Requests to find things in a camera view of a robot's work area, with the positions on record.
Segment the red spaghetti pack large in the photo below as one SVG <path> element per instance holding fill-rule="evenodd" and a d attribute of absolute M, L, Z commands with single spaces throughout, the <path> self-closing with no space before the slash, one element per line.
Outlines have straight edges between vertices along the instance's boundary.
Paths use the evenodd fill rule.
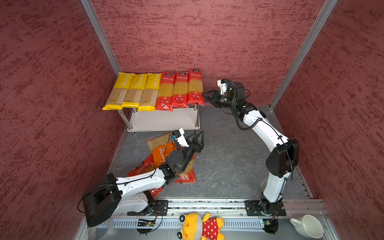
<path fill-rule="evenodd" d="M 157 103 L 156 103 L 156 110 L 159 111 L 173 111 L 173 107 L 171 106 L 172 96 L 173 96 L 173 89 L 174 89 L 174 83 L 175 83 L 175 74 L 171 73 L 162 73 Z"/>

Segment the yellow spaghetti pack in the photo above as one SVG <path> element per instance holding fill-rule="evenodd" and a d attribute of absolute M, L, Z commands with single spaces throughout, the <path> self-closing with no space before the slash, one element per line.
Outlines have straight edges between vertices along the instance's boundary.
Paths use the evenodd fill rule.
<path fill-rule="evenodd" d="M 123 100 L 130 88 L 134 75 L 133 73 L 119 73 L 109 98 L 103 107 L 104 111 L 123 109 Z"/>
<path fill-rule="evenodd" d="M 149 74 L 138 111 L 155 111 L 162 74 Z"/>
<path fill-rule="evenodd" d="M 123 100 L 123 108 L 138 108 L 149 74 L 134 75 L 128 92 Z"/>

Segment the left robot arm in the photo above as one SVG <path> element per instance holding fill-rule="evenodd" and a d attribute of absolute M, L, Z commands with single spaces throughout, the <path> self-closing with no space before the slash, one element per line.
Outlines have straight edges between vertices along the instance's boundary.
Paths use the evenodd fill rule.
<path fill-rule="evenodd" d="M 88 227 L 95 227 L 113 215 L 152 212 L 156 202 L 151 190 L 173 184 L 180 178 L 194 154 L 204 149 L 204 131 L 184 136 L 184 130 L 171 133 L 168 146 L 176 149 L 165 158 L 165 162 L 148 173 L 117 178 L 107 174 L 96 185 L 84 193 L 80 203 L 84 209 Z"/>

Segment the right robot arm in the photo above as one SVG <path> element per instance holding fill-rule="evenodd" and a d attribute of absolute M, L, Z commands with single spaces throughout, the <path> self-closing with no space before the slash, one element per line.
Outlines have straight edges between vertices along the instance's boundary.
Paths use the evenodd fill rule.
<path fill-rule="evenodd" d="M 293 172 L 299 163 L 300 144 L 289 139 L 274 128 L 266 115 L 247 101 L 246 89 L 240 82 L 228 79 L 218 81 L 219 90 L 202 94 L 216 108 L 228 108 L 242 131 L 254 131 L 269 148 L 266 160 L 268 180 L 261 194 L 257 210 L 264 216 L 276 214 L 283 207 L 283 191 L 287 182 L 293 180 Z"/>

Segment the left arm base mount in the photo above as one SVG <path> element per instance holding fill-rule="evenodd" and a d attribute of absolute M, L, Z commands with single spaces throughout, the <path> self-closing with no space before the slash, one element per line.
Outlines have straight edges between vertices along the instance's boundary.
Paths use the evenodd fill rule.
<path fill-rule="evenodd" d="M 168 211 L 168 200 L 155 200 L 153 203 L 149 203 L 149 205 L 141 212 L 128 212 L 127 216 L 166 216 Z"/>

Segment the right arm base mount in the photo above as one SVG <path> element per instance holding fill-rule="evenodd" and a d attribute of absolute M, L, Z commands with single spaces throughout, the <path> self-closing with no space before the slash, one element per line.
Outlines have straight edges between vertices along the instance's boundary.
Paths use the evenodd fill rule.
<path fill-rule="evenodd" d="M 249 217 L 285 217 L 287 215 L 282 199 L 276 203 L 270 203 L 266 199 L 246 200 L 245 209 Z"/>

